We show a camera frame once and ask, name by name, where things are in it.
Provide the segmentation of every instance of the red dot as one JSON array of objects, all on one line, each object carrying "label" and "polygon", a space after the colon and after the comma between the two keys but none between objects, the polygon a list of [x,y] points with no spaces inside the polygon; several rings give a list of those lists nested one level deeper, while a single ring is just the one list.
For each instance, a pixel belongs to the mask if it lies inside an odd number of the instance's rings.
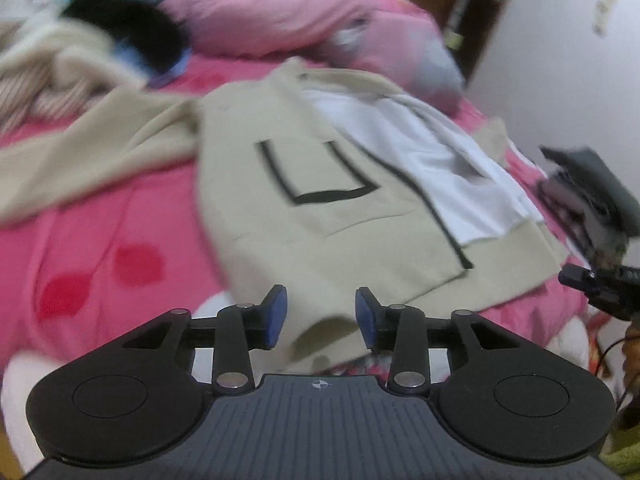
[{"label": "red dot", "polygon": [[122,246],[116,251],[114,272],[117,279],[127,286],[159,282],[164,276],[164,258],[152,245]]},{"label": "red dot", "polygon": [[90,289],[90,274],[61,274],[53,278],[42,291],[37,319],[75,316],[86,303]]}]

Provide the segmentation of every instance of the pink blanket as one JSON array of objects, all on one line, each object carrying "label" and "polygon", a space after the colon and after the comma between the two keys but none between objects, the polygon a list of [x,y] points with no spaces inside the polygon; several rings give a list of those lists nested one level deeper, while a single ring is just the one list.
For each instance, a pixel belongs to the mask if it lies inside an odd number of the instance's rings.
[{"label": "pink blanket", "polygon": [[[204,94],[228,81],[261,78],[276,65],[196,56],[169,89]],[[485,120],[468,102],[455,119],[468,131]],[[42,130],[24,126],[6,142]],[[541,176],[513,153],[508,160],[526,189]],[[225,290],[196,221],[193,180],[194,164],[142,175],[0,230],[0,370],[22,348],[77,358],[171,308],[194,311]],[[484,315],[545,345],[585,306],[581,294],[551,279]]]}]

